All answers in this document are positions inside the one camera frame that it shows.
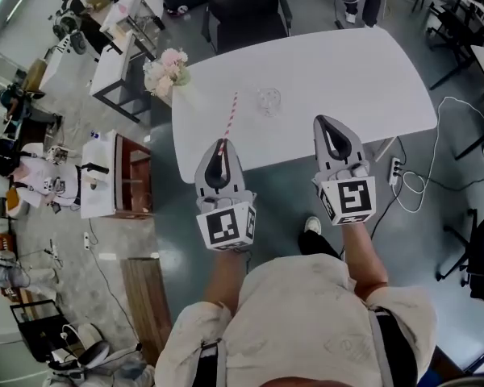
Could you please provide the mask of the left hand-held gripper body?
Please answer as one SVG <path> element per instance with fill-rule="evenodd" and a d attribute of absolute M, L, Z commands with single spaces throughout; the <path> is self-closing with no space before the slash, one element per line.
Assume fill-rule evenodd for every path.
<path fill-rule="evenodd" d="M 199 191 L 196 219 L 207 249 L 240 250 L 254 240 L 257 210 L 256 194 L 245 190 L 232 196 L 206 196 Z"/>

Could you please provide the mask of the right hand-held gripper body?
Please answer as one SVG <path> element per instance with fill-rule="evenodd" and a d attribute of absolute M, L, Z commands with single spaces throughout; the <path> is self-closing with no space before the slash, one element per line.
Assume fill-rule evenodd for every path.
<path fill-rule="evenodd" d="M 312 181 L 332 225 L 364 223 L 376 213 L 375 177 L 367 160 L 336 172 L 319 171 Z"/>

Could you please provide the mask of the red white striped straw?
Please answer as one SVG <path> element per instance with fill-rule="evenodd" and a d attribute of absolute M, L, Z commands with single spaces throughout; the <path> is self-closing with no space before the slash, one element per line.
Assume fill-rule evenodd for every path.
<path fill-rule="evenodd" d="M 230 130 L 231 130 L 231 127 L 232 127 L 232 124 L 233 124 L 233 120 L 234 120 L 235 114 L 236 114 L 236 108 L 237 108 L 238 98 L 239 98 L 239 93 L 238 93 L 238 91 L 236 91 L 234 93 L 234 97 L 233 97 L 233 101 L 232 101 L 232 107 L 231 107 L 231 112 L 229 114 L 229 118 L 228 118 L 228 121 L 227 121 L 227 126 L 226 126 L 226 129 L 225 129 L 225 132 L 223 133 L 223 137 L 222 137 L 222 140 L 221 140 L 221 144 L 219 146 L 219 151 L 217 153 L 218 156 L 222 156 L 223 150 L 225 148 L 225 144 L 226 144 L 226 142 L 228 140 L 228 136 L 229 136 L 229 133 L 230 133 Z"/>

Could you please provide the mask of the clear drinking glass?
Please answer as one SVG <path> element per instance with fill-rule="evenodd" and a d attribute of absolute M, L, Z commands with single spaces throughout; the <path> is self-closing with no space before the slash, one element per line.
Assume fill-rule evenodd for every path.
<path fill-rule="evenodd" d="M 281 100 L 281 93 L 275 88 L 260 88 L 256 91 L 257 111 L 265 117 L 274 117 L 279 113 Z"/>

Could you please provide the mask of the person's right forearm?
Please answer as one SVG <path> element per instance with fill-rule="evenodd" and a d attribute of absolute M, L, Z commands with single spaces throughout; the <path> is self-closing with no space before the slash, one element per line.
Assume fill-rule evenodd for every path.
<path fill-rule="evenodd" d="M 355 281 L 355 294 L 366 301 L 377 289 L 388 286 L 386 268 L 376 253 L 364 223 L 342 226 L 345 262 Z"/>

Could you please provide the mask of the person's left forearm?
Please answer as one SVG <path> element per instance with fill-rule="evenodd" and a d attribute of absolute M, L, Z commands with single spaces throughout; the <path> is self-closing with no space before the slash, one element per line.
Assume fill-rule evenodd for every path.
<path fill-rule="evenodd" d="M 203 301 L 226 307 L 235 315 L 239 296 L 247 274 L 247 256 L 245 252 L 216 252 L 213 269 L 205 289 Z"/>

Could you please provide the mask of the person's black trouser leg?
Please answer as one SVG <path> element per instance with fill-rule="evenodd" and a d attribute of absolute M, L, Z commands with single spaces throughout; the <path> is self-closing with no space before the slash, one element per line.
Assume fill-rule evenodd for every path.
<path fill-rule="evenodd" d="M 325 254 L 342 260 L 331 244 L 319 233 L 313 230 L 303 231 L 298 236 L 299 251 L 303 256 Z"/>

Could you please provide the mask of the white rounded table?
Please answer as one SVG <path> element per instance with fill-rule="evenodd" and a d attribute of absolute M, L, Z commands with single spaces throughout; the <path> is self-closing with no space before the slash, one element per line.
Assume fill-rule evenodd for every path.
<path fill-rule="evenodd" d="M 272 40 L 203 60 L 189 72 L 190 82 L 172 94 L 177 165 L 188 184 L 194 182 L 203 154 L 223 137 L 236 91 L 228 138 L 247 170 L 311 156 L 313 122 L 320 114 L 348 126 L 363 143 L 436 125 L 415 66 L 378 27 Z M 260 88 L 281 93 L 276 116 L 257 111 Z"/>

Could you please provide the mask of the white-topped brown cabinet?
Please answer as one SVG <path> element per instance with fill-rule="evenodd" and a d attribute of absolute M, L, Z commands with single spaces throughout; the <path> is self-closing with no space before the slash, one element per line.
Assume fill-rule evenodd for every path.
<path fill-rule="evenodd" d="M 87 142 L 81 157 L 83 219 L 152 216 L 148 148 L 112 130 Z"/>

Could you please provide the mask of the pink flower bouquet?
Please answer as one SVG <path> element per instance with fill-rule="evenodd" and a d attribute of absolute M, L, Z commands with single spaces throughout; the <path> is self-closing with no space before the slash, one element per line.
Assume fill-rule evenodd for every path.
<path fill-rule="evenodd" d="M 188 55 L 174 48 L 165 49 L 156 60 L 147 60 L 143 66 L 145 89 L 153 97 L 169 100 L 173 87 L 190 82 L 187 62 Z"/>

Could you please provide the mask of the brown wooden slatted bench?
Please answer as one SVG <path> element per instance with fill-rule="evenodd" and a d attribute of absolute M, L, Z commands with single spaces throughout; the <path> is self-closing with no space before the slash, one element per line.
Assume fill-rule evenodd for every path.
<path fill-rule="evenodd" d="M 161 274 L 154 258 L 128 258 L 120 261 L 127 302 L 142 355 L 152 366 L 163 352 L 172 321 Z"/>

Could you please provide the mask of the person's beige shirt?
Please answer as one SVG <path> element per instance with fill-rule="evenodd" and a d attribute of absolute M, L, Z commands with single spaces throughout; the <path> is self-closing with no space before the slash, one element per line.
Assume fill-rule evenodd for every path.
<path fill-rule="evenodd" d="M 436 315 L 416 287 L 383 287 L 366 300 L 347 265 L 325 254 L 289 256 L 253 269 L 236 312 L 210 302 L 178 316 L 155 369 L 156 387 L 187 387 L 208 342 L 226 348 L 226 386 L 260 387 L 283 377 L 382 387 L 370 313 L 388 309 L 413 348 L 419 373 L 436 346 Z"/>

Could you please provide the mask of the black high-back chair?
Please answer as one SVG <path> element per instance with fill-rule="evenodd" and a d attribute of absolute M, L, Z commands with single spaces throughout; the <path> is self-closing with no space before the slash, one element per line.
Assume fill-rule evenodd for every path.
<path fill-rule="evenodd" d="M 207 0 L 202 36 L 215 54 L 290 36 L 287 0 Z"/>

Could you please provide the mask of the white table with black frame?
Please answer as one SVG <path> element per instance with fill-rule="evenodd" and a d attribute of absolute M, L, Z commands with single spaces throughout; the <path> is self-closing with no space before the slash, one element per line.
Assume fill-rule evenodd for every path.
<path fill-rule="evenodd" d="M 144 64 L 154 55 L 132 32 L 103 50 L 91 81 L 90 96 L 134 123 L 151 110 L 144 85 Z"/>

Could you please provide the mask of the black frame cabinet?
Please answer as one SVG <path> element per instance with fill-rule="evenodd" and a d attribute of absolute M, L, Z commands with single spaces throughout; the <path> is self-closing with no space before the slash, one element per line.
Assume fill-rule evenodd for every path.
<path fill-rule="evenodd" d="M 40 363 L 52 360 L 52 352 L 67 347 L 61 337 L 68 320 L 52 300 L 10 306 L 22 341 Z"/>

